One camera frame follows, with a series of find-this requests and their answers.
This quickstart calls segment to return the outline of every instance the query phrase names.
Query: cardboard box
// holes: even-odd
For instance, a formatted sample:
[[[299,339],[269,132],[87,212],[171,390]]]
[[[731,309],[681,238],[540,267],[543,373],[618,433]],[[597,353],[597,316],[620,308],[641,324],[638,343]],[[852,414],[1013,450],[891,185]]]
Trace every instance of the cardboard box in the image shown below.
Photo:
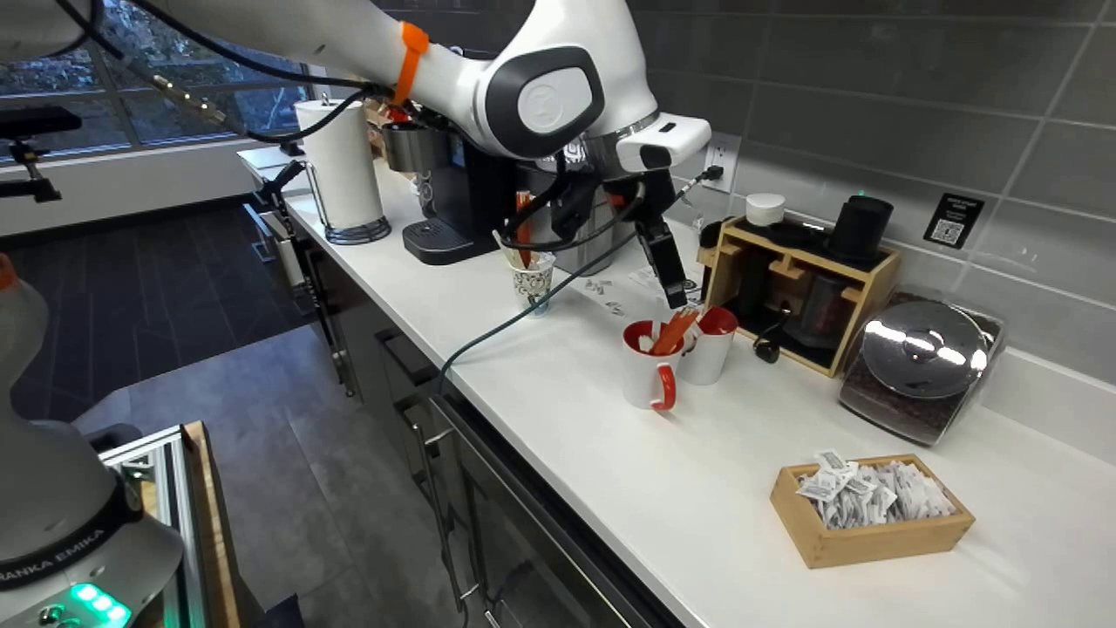
[[[858,464],[883,467],[891,462],[908,462],[921,474],[937,479],[914,455],[863,457]],[[819,520],[815,507],[806,494],[798,494],[798,484],[808,474],[815,474],[815,464],[783,467],[774,479],[774,487],[772,487],[772,503],[774,503],[783,524],[790,527],[790,535],[808,570],[952,550],[955,541],[978,524],[973,512],[937,479],[945,494],[955,503],[952,517],[879,524],[879,527],[858,527],[858,529],[831,529]]]

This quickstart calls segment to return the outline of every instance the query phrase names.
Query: espresso machine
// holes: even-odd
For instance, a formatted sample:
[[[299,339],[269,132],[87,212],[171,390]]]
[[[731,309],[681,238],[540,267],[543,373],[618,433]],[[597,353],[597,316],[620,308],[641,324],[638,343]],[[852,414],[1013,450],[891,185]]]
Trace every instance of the espresso machine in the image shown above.
[[[492,231],[515,212],[515,159],[422,121],[385,124],[385,152],[419,188],[425,220],[400,231],[419,263],[454,264],[497,246]]]

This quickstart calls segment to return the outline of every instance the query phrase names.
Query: kitchen counter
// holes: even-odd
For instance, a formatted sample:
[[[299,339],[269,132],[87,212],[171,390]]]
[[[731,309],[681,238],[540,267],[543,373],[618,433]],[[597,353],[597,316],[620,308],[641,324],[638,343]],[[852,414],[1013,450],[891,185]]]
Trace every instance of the kitchen counter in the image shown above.
[[[271,173],[271,149],[246,159]],[[498,255],[422,264],[397,231],[419,220],[408,177],[379,169],[386,239],[334,246],[308,188],[294,217],[432,360],[515,314]],[[685,257],[693,235],[677,228]],[[681,388],[670,420],[618,390],[620,324],[657,309],[629,246],[601,278],[472,350],[451,373],[461,394],[685,620],[735,623],[1109,623],[1116,599],[1116,471],[973,406],[935,450],[912,446],[836,406],[836,381],[766,367],[740,339],[726,378]],[[921,455],[973,510],[955,550],[806,570],[772,484],[819,450]]]

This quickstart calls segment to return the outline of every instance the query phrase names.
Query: backsplash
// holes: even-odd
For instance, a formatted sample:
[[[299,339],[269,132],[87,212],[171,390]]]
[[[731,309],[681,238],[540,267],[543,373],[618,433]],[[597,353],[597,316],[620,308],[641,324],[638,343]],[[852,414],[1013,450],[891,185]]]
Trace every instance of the backsplash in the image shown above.
[[[1112,0],[636,0],[664,108],[742,137],[745,193],[836,220],[898,205],[904,286],[997,314],[1008,346],[1116,384]],[[963,251],[943,193],[985,199]]]

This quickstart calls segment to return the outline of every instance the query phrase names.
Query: wooden box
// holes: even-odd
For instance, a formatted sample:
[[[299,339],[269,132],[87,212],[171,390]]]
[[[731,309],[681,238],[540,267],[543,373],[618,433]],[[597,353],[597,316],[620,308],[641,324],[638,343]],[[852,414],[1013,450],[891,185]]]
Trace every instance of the wooden box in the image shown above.
[[[921,474],[935,479],[935,471],[914,455],[863,457],[858,464],[883,467],[891,462],[908,462]],[[815,464],[783,467],[772,487],[772,503],[808,570],[950,550],[973,527],[973,512],[937,479],[945,494],[955,503],[952,517],[831,529],[815,507],[798,494],[802,479],[813,471]]]
[[[785,357],[831,378],[847,367],[858,327],[893,295],[901,276],[898,251],[879,251],[870,264],[845,264],[806,246],[774,243],[742,220],[722,228],[719,246],[704,251],[702,264],[712,273],[707,305],[735,309],[745,334],[779,339]],[[831,308],[834,346],[802,346],[779,330],[802,314],[815,278],[842,286],[836,305]]]

